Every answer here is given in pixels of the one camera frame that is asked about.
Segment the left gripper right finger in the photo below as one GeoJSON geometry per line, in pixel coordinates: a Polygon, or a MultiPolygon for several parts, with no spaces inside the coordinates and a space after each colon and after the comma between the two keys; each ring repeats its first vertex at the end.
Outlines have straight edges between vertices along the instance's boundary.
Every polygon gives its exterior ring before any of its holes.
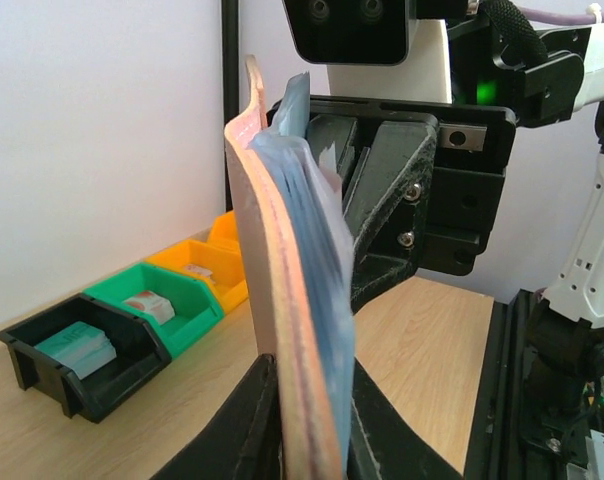
{"type": "Polygon", "coordinates": [[[403,420],[356,362],[346,477],[447,480],[462,475],[403,420]]]}

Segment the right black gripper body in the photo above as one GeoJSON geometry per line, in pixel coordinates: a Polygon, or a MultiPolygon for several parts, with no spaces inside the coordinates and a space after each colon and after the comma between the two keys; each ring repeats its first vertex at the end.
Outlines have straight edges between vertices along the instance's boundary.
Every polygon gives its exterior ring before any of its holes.
{"type": "Polygon", "coordinates": [[[464,276],[487,247],[516,133],[505,107],[314,95],[317,115],[355,117],[357,162],[381,122],[434,117],[438,143],[418,268],[464,276]]]}

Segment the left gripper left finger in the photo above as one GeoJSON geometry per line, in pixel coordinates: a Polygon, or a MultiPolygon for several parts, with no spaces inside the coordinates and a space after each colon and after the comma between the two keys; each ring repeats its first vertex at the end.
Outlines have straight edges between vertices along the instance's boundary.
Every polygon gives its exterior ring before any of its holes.
{"type": "Polygon", "coordinates": [[[275,357],[261,355],[202,431],[155,479],[279,479],[281,419],[275,357]]]}

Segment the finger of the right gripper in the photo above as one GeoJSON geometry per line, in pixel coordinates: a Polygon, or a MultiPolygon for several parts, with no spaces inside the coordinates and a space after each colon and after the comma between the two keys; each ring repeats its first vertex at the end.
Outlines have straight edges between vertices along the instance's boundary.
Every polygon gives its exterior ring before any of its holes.
{"type": "Polygon", "coordinates": [[[437,143],[434,117],[386,120],[361,152],[346,198],[354,312],[417,271],[437,143]]]}
{"type": "Polygon", "coordinates": [[[322,178],[334,193],[342,189],[343,200],[353,195],[357,133],[356,118],[347,116],[317,115],[307,127],[306,139],[322,178]]]}

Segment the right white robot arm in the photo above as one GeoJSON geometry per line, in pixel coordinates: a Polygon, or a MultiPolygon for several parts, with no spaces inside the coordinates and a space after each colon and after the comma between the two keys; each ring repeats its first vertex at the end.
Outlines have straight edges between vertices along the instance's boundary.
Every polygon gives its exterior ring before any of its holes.
{"type": "Polygon", "coordinates": [[[465,276],[522,198],[550,242],[518,384],[558,414],[604,374],[604,13],[578,18],[510,1],[288,1],[298,55],[327,69],[316,106],[349,124],[346,214],[353,303],[415,275],[465,276]]]}

